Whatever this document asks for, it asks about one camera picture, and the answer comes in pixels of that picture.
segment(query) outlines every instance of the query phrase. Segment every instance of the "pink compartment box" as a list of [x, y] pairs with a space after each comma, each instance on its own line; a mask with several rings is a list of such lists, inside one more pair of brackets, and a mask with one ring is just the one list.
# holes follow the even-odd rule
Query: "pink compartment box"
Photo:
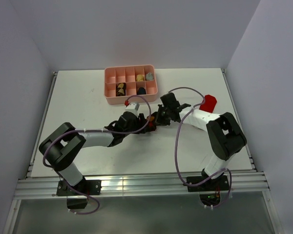
[[[153, 80], [146, 80], [146, 75], [152, 73]], [[143, 81], [136, 81], [137, 75], [143, 76]], [[116, 88], [119, 83], [126, 84], [126, 95], [117, 97]], [[136, 95], [140, 87], [146, 90], [143, 96], [148, 102], [157, 98], [157, 83], [152, 65], [108, 67], [104, 70], [104, 96], [110, 105], [124, 104], [131, 95]], [[144, 102], [141, 98], [133, 97], [130, 102]]]

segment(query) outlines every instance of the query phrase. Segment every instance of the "gray wall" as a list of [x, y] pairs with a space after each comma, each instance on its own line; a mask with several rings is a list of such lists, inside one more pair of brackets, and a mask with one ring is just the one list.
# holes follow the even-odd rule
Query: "gray wall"
[[0, 0], [0, 233], [28, 168], [51, 77], [11, 3]]
[[293, 233], [293, 0], [261, 0], [228, 66], [255, 164]]
[[259, 0], [11, 0], [54, 70], [227, 67]]

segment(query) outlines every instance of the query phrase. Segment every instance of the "white table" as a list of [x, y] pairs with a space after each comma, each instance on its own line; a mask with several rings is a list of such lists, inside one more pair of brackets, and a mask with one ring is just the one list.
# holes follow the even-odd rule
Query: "white table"
[[[203, 95], [217, 98], [214, 113], [231, 112], [234, 108], [221, 69], [156, 69], [158, 99], [151, 103], [152, 112], [161, 103], [159, 97], [172, 88], [188, 86]], [[55, 81], [39, 144], [64, 122], [75, 128], [98, 129], [117, 120], [124, 105], [109, 105], [104, 97], [104, 71], [59, 71]], [[201, 102], [198, 94], [189, 90], [175, 91], [180, 103]], [[139, 112], [148, 114], [141, 104]], [[177, 123], [158, 127], [156, 132], [129, 135], [115, 147], [82, 149], [75, 163], [83, 175], [131, 175], [174, 173], [174, 142]], [[178, 161], [182, 172], [201, 171], [209, 161], [212, 149], [206, 132], [183, 125], [180, 134]], [[244, 147], [230, 162], [231, 170], [251, 170], [251, 162]], [[42, 155], [35, 152], [32, 177], [56, 176], [42, 164]]]

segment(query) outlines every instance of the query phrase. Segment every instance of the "cable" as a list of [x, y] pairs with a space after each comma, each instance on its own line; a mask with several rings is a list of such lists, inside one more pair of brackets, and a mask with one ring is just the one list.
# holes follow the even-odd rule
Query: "cable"
[[[147, 118], [147, 120], [146, 120], [146, 123], [145, 123], [145, 125], [144, 125], [143, 127], [141, 127], [140, 129], [138, 129], [138, 130], [136, 130], [136, 131], [133, 131], [133, 132], [125, 132], [125, 133], [123, 133], [123, 132], [115, 132], [115, 131], [110, 131], [110, 130], [103, 130], [103, 131], [102, 131], [102, 130], [98, 130], [98, 129], [85, 130], [85, 131], [84, 131], [84, 130], [72, 130], [72, 131], [66, 132], [66, 133], [62, 134], [61, 136], [59, 136], [58, 138], [56, 138], [56, 139], [55, 139], [55, 140], [49, 145], [49, 147], [46, 149], [46, 151], [45, 151], [44, 154], [43, 154], [43, 158], [42, 158], [42, 163], [43, 163], [43, 165], [44, 165], [45, 167], [52, 168], [51, 165], [46, 164], [46, 159], [45, 159], [45, 158], [46, 158], [46, 156], [48, 155], [48, 153], [49, 153], [51, 147], [54, 146], [58, 141], [62, 140], [63, 137], [65, 137], [65, 136], [67, 136], [67, 135], [69, 135], [69, 134], [72, 134], [72, 133], [84, 133], [84, 132], [85, 132], [85, 133], [114, 133], [114, 134], [128, 135], [128, 134], [137, 133], [137, 132], [143, 130], [145, 127], [147, 127], [148, 123], [150, 122], [151, 115], [152, 115], [152, 111], [151, 111], [150, 104], [148, 103], [148, 101], [147, 101], [144, 97], [142, 97], [142, 96], [140, 96], [140, 95], [131, 95], [130, 97], [128, 97], [128, 98], [126, 99], [126, 101], [128, 101], [129, 99], [131, 99], [131, 98], [133, 98], [133, 97], [139, 97], [139, 98], [141, 98], [141, 99], [147, 104], [147, 107], [148, 107], [148, 110], [149, 110], [149, 115], [148, 115], [148, 118]], [[92, 200], [94, 200], [94, 201], [98, 204], [97, 208], [94, 209], [94, 210], [92, 210], [92, 211], [90, 211], [90, 212], [76, 212], [76, 211], [72, 211], [72, 210], [70, 210], [71, 212], [73, 212], [73, 213], [75, 213], [75, 214], [77, 214], [77, 215], [88, 215], [88, 214], [92, 214], [92, 213], [96, 212], [96, 211], [99, 209], [99, 207], [100, 207], [100, 203], [99, 203], [99, 201], [98, 201], [96, 198], [94, 198], [94, 197], [92, 197], [92, 196], [89, 196], [89, 195], [87, 195], [87, 194], [84, 194], [84, 193], [81, 193], [81, 192], [75, 190], [74, 188], [72, 188], [72, 187], [69, 185], [69, 183], [68, 183], [65, 179], [64, 179], [64, 182], [67, 184], [68, 188], [69, 188], [71, 191], [73, 191], [73, 192], [75, 192], [75, 193], [77, 193], [77, 194], [79, 194], [79, 195], [83, 195], [83, 196], [87, 197], [88, 199], [92, 199]]]
[[215, 172], [214, 174], [210, 175], [210, 176], [207, 177], [206, 179], [204, 179], [204, 180], [202, 180], [201, 182], [196, 183], [196, 184], [189, 184], [189, 183], [187, 183], [187, 182], [182, 178], [182, 176], [181, 176], [181, 174], [180, 174], [180, 170], [179, 170], [179, 166], [178, 166], [178, 158], [177, 158], [177, 152], [178, 152], [178, 140], [179, 140], [179, 135], [180, 135], [180, 131], [181, 131], [181, 126], [182, 126], [183, 122], [185, 121], [185, 119], [186, 119], [186, 118], [187, 118], [187, 117], [188, 117], [188, 116], [194, 111], [194, 108], [195, 108], [195, 107], [200, 106], [200, 105], [202, 105], [202, 104], [205, 103], [205, 97], [204, 97], [199, 91], [197, 91], [197, 90], [195, 90], [195, 89], [192, 89], [192, 88], [189, 88], [189, 87], [178, 87], [178, 88], [174, 88], [174, 89], [170, 90], [169, 93], [172, 92], [172, 91], [178, 90], [178, 89], [190, 89], [190, 90], [192, 90], [192, 91], [198, 93], [198, 94], [203, 98], [203, 101], [202, 101], [201, 103], [195, 104], [195, 105], [193, 106], [193, 108], [192, 108], [188, 113], [185, 114], [185, 116], [181, 119], [181, 121], [180, 121], [180, 123], [179, 123], [179, 125], [178, 125], [177, 134], [176, 134], [176, 141], [175, 141], [175, 153], [174, 153], [174, 157], [175, 157], [175, 166], [176, 166], [177, 175], [178, 175], [179, 179], [183, 182], [184, 185], [186, 185], [186, 186], [188, 186], [188, 187], [197, 187], [197, 186], [200, 186], [200, 185], [204, 184], [206, 181], [210, 180], [211, 178], [213, 178], [214, 176], [218, 175], [219, 173], [222, 173], [222, 172], [224, 172], [225, 170], [227, 170], [227, 171], [229, 172], [229, 175], [230, 175], [230, 186], [229, 186], [229, 190], [228, 190], [228, 193], [227, 193], [227, 195], [226, 195], [224, 201], [220, 202], [218, 205], [213, 206], [213, 207], [215, 208], [215, 207], [220, 206], [220, 205], [223, 204], [224, 202], [226, 202], [226, 201], [228, 200], [229, 196], [230, 196], [231, 186], [232, 186], [232, 175], [231, 175], [231, 171], [230, 171], [229, 169], [225, 169], [225, 168], [223, 168], [223, 169], [221, 169], [221, 170]]

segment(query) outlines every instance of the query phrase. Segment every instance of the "metal bracket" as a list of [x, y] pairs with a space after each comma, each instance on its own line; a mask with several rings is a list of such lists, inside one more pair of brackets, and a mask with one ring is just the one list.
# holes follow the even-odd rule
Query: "metal bracket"
[[[188, 176], [187, 183], [188, 184], [197, 184], [202, 180], [206, 179], [202, 176]], [[188, 187], [188, 192], [215, 192], [216, 189], [221, 191], [229, 190], [229, 182], [228, 177], [226, 175], [221, 175], [217, 178], [216, 182], [207, 181], [206, 183], [198, 186], [198, 187]]]
[[[99, 179], [87, 180], [88, 195], [100, 195], [101, 181]], [[75, 192], [72, 192], [63, 180], [58, 183], [57, 196], [76, 196]]]

